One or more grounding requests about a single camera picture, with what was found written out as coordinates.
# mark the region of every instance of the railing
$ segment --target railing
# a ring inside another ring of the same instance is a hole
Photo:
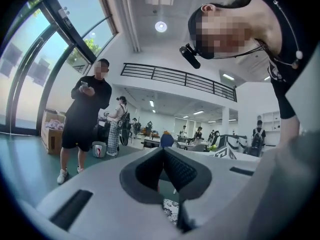
[[[124,63],[121,76],[152,79],[186,86],[237,102],[237,94],[235,89],[208,78],[172,68],[136,63]]]

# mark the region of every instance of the smartphone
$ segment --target smartphone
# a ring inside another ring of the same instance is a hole
[[[82,84],[82,86],[83,86],[84,88],[89,88],[87,82],[81,81],[81,84]]]

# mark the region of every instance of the black shorts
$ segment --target black shorts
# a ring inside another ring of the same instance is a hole
[[[81,123],[66,119],[62,132],[63,148],[73,149],[78,146],[84,152],[90,150],[94,126],[82,125]]]
[[[276,98],[278,99],[279,109],[280,109],[280,118],[289,119],[296,115],[296,112],[290,105],[289,101],[286,98],[286,93],[289,91],[291,85],[286,82],[276,81],[271,77],[271,84],[274,89]]]

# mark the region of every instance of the ceiling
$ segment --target ceiling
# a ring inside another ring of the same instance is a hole
[[[190,41],[188,32],[188,19],[190,15],[201,5],[215,2],[228,3],[233,0],[174,0],[173,5],[151,5],[145,0],[131,0],[134,24],[137,30],[140,46],[156,45],[159,42],[176,42],[180,47]],[[155,24],[163,21],[167,24],[167,30],[157,32]],[[249,51],[257,45],[252,41],[244,48]],[[229,72],[228,75],[235,78],[234,82],[221,78],[221,82],[228,86],[240,86],[244,82],[260,82],[268,76],[268,56],[264,51],[250,55],[237,57],[236,59],[211,60],[214,68],[220,70],[220,75]]]
[[[222,119],[222,106],[204,102],[189,97],[168,94],[163,92],[149,91],[136,88],[123,88],[125,95],[130,95],[142,110],[207,123],[209,121],[219,121]],[[150,105],[150,100],[154,102],[154,108]],[[201,114],[193,115],[197,111],[204,111]],[[238,112],[230,109],[229,119],[238,119]]]

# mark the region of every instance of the plaid dress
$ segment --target plaid dress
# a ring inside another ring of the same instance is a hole
[[[119,134],[120,128],[118,127],[118,122],[112,121],[109,131],[108,137],[108,147],[107,147],[107,154],[110,156],[117,155],[117,147],[119,144]]]

